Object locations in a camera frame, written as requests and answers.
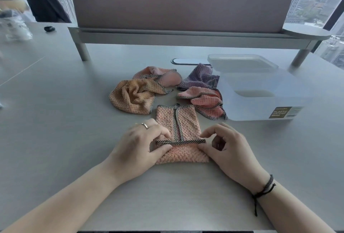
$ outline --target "container lid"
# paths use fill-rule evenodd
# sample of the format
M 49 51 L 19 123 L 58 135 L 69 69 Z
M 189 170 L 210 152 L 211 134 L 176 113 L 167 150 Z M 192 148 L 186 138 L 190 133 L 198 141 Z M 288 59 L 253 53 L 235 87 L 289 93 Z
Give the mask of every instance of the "container lid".
M 210 54 L 208 62 L 221 73 L 266 73 L 278 68 L 264 57 L 253 54 Z

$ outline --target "white table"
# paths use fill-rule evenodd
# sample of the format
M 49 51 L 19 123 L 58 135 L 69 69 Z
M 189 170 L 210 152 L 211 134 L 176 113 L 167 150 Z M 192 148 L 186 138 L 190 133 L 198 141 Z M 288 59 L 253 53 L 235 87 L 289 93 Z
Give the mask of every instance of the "white table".
M 287 68 L 297 52 L 89 45 L 92 61 L 82 62 L 67 24 L 54 24 L 57 32 L 49 34 L 45 24 L 29 26 L 31 42 L 0 44 L 0 229 L 101 162 L 129 126 L 150 118 L 111 105 L 108 95 L 119 81 L 150 65 L 177 68 L 186 77 L 193 66 L 172 65 L 172 58 L 211 53 L 259 54 Z M 344 230 L 344 72 L 310 54 L 293 74 L 315 93 L 294 120 L 227 123 L 245 134 L 279 182 L 331 227 Z M 156 105 L 173 105 L 175 95 L 159 97 Z M 202 129 L 215 123 L 198 118 Z M 117 188 L 82 230 L 272 229 L 258 213 L 256 218 L 249 193 L 214 163 L 173 163 Z

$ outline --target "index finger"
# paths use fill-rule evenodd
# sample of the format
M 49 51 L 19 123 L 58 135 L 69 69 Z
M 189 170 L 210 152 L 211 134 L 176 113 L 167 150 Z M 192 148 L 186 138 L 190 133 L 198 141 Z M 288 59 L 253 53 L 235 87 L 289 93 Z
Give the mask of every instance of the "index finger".
M 172 138 L 170 131 L 166 127 L 163 127 L 162 125 L 155 124 L 147 129 L 146 136 L 149 142 L 153 141 L 159 135 L 164 135 L 165 137 L 169 139 Z
M 200 134 L 200 137 L 201 138 L 209 138 L 213 134 L 217 134 L 218 136 L 222 137 L 226 143 L 228 143 L 229 136 L 234 136 L 234 131 L 227 128 L 227 127 L 224 127 L 220 124 L 216 124 L 216 125 L 213 125 L 211 127 L 208 127 L 207 129 L 205 129 Z

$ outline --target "black braided bracelet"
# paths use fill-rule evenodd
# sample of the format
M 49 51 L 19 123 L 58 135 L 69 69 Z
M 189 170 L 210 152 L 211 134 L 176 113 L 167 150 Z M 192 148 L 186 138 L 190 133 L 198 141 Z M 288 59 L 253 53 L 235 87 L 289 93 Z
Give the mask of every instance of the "black braided bracelet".
M 275 183 L 273 184 L 273 186 L 271 187 L 271 189 L 269 191 L 266 191 L 270 187 L 272 182 L 273 182 L 273 175 L 270 174 L 270 180 L 268 181 L 268 183 L 266 183 L 266 185 L 264 186 L 264 189 L 261 192 L 258 192 L 258 193 L 254 194 L 254 195 L 252 194 L 252 198 L 255 200 L 255 215 L 256 215 L 256 217 L 258 217 L 258 214 L 257 214 L 257 199 L 260 198 L 261 196 L 264 196 L 264 195 L 270 193 L 273 190 L 273 188 L 276 186 Z

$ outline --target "translucent plastic bin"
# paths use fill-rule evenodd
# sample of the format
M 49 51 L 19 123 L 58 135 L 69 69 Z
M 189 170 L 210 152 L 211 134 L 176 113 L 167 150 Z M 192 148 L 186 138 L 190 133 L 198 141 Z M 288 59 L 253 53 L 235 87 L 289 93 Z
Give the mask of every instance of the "translucent plastic bin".
M 293 119 L 312 101 L 312 93 L 286 70 L 258 55 L 209 55 L 220 72 L 217 89 L 234 121 Z

